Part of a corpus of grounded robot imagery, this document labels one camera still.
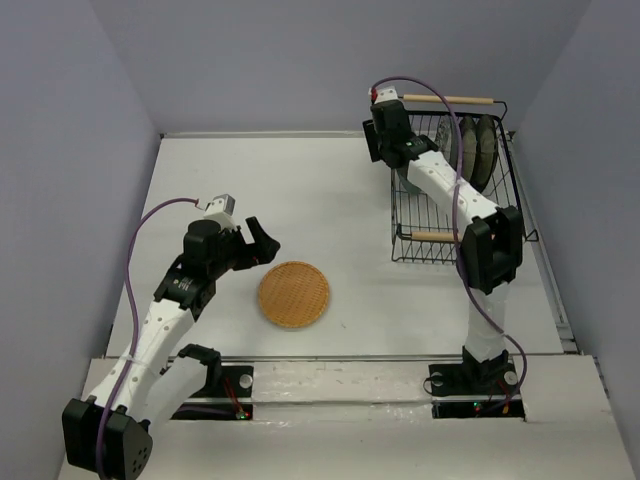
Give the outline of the woven bamboo plate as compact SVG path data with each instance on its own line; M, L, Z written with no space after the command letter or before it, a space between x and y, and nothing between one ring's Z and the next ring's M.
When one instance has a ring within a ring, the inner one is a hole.
M263 315L287 329L305 328L316 322L329 300L330 287L325 275L300 261L273 267L258 287L258 304Z

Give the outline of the teal plate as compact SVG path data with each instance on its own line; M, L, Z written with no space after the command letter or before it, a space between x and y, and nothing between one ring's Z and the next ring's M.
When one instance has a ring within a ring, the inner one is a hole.
M400 184L409 195L419 195L422 190L408 179L408 168L402 167L397 170Z

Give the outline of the blue floral plate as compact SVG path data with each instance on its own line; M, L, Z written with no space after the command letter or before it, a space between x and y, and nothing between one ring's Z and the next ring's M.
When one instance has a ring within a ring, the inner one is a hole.
M457 153L454 144L453 120L450 115L440 117L434 142L437 144L445 160L450 165L454 165Z

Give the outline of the small black striped plate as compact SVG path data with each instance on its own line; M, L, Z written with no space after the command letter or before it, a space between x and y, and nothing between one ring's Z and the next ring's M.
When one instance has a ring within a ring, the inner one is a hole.
M459 127L462 135L462 176L471 181L475 169L477 154L476 123L471 116L464 116Z

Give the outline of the black wire dish rack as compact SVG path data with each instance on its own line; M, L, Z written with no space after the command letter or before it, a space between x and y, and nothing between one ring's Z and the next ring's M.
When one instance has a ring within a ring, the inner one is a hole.
M457 119L471 116L477 123L483 115L493 117L497 133L498 157L493 175L484 191L480 193L502 208L508 206L517 208L523 216L523 240L536 242L538 232L531 214L525 207L524 196L520 193L510 152L512 133L503 126L507 104L504 101L499 101L497 104L502 107L500 114L493 114L488 107L480 106L473 110L459 111ZM425 135L434 142L437 125L443 115L448 113L433 109L411 110L409 120L417 134ZM456 260L456 251L453 245L450 213L450 209L439 206L423 191L419 195L409 195L400 184L397 173L393 172L391 174L391 259L396 262L453 264Z

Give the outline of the large black striped plate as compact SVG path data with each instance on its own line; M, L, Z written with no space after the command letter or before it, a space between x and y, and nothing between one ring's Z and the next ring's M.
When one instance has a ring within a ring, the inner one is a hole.
M483 192L493 175L498 157L498 142L494 119L483 115L476 123L476 159L472 186Z

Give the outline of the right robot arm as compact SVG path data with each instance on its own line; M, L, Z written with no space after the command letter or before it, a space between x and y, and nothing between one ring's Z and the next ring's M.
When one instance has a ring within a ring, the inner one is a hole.
M451 210L456 263L469 297L467 338L458 364L433 367L437 395L483 392L513 374L504 331L509 285L523 260L523 218L501 207L460 176L439 146L411 128L397 98L371 105L363 130L373 161L382 161L440 208Z

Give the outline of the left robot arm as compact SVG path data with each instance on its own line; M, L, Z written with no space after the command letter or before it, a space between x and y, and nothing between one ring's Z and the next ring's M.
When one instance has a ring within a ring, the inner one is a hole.
M209 395L221 383L221 356L188 344L177 362L167 361L195 325L229 271L271 263L280 249L255 217L247 242L231 219L219 215L189 224L180 255L135 321L132 340L86 399L72 399L62 413L67 462L102 479L136 479L146 467L152 432L197 392Z

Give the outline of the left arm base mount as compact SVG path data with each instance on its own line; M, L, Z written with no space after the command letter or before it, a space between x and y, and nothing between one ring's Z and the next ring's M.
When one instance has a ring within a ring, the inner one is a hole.
M254 367L223 365L219 380L208 380L171 417L172 420L250 421Z

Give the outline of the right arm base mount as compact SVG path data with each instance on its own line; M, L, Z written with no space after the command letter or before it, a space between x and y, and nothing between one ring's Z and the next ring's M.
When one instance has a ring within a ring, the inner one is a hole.
M515 365L506 350L494 359L479 362L463 349L459 362L429 365L423 390L432 398L432 416L436 420L524 420L518 382Z

